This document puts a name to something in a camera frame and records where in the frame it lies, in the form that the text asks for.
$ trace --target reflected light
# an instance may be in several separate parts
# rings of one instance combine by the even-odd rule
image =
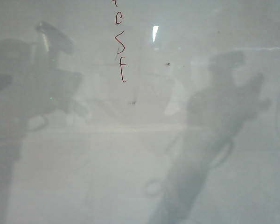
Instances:
[[[155,41],[155,37],[157,36],[159,26],[154,26],[153,27],[153,42]]]

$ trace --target reflected figure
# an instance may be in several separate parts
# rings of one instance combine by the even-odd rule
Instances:
[[[187,219],[214,159],[224,146],[232,147],[232,139],[246,121],[269,108],[269,100],[259,99],[262,74],[245,85],[235,85],[232,72],[244,62],[238,51],[210,59],[211,85],[188,103],[188,125],[200,129],[184,133],[180,154],[163,181],[163,196],[149,224],[177,224]]]
[[[0,224],[6,223],[14,163],[21,156],[27,133],[46,128],[45,114],[57,109],[69,112],[74,105],[80,116],[87,114],[87,108],[72,98],[81,74],[57,68],[59,52],[72,53],[71,40],[45,22],[36,31],[39,40],[34,61],[33,44],[15,39],[0,42]],[[28,121],[35,116],[42,116],[43,123],[29,130]]]

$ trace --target whiteboard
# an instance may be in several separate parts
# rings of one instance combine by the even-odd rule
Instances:
[[[280,224],[280,0],[0,0],[0,224]]]

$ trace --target white surface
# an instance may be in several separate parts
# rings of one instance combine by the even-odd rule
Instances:
[[[213,56],[239,50],[245,64],[233,70],[235,84],[263,73],[260,98],[272,104],[234,136],[235,149],[226,163],[209,172],[183,223],[280,224],[280,139],[274,123],[280,93],[280,0],[117,4],[0,0],[0,41],[35,42],[40,21],[73,40],[75,52],[61,53],[59,68],[83,74],[73,98],[89,110],[88,122],[56,110],[45,115],[45,129],[26,133],[19,157],[7,161],[11,179],[0,187],[0,193],[8,194],[0,216],[8,224],[147,223],[161,197],[145,196],[145,185],[163,179],[172,167],[166,147],[182,136],[171,149],[176,159],[182,147],[191,147],[184,139],[202,133],[189,124],[188,99],[210,86]],[[115,25],[118,9],[123,22]],[[153,26],[159,26],[155,42]],[[119,47],[114,37],[122,30],[126,83],[119,57],[114,60]],[[41,122],[36,115],[29,119],[31,128]],[[201,160],[195,153],[190,157]]]

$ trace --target red handwriting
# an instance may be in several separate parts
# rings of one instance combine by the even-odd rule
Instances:
[[[112,0],[112,1],[114,1],[114,3],[115,3],[115,5],[116,5],[116,7],[118,7],[118,6],[117,6],[117,3],[116,3],[116,0]]]
[[[120,42],[119,39],[117,39],[117,37],[118,37],[119,35],[122,35],[123,32],[124,32],[124,31],[122,31],[120,34],[118,34],[118,35],[115,36],[115,39],[123,46],[122,51],[121,51],[121,52],[117,52],[118,55],[121,54],[121,53],[126,49],[125,46],[124,46],[124,44],[123,44],[122,42]]]
[[[127,64],[122,64],[122,63],[121,63],[121,60],[122,60],[123,58],[125,58],[125,57],[121,57],[121,58],[120,58],[119,64],[120,64],[121,79],[122,79],[122,81],[125,83],[125,81],[123,80],[122,66],[123,66],[123,65],[127,65]]]
[[[122,19],[122,12],[121,12],[121,11],[117,12],[117,13],[116,13],[116,17],[115,17],[115,23],[116,23],[116,24],[121,24],[122,21],[119,22],[118,19]],[[117,55],[121,54],[121,53],[124,52],[124,50],[126,49],[126,48],[125,48],[125,45],[117,38],[118,36],[122,35],[123,33],[124,33],[124,31],[122,31],[120,34],[118,34],[118,35],[115,36],[115,39],[116,39],[116,40],[118,41],[118,43],[120,43],[120,44],[122,45],[122,47],[123,47],[123,49],[122,49],[121,52],[119,52],[119,48],[117,49]],[[126,81],[123,79],[122,66],[123,66],[123,65],[127,65],[127,64],[123,64],[123,63],[121,62],[121,60],[122,60],[123,58],[125,58],[125,57],[121,57],[121,58],[120,58],[120,60],[119,60],[119,65],[120,65],[121,79],[122,79],[122,82],[125,83]]]
[[[122,21],[117,22],[117,16],[118,16],[118,14],[120,14],[120,18],[122,18],[122,13],[121,13],[121,12],[118,12],[118,13],[116,14],[116,20],[115,20],[115,22],[116,22],[116,24],[121,24]]]

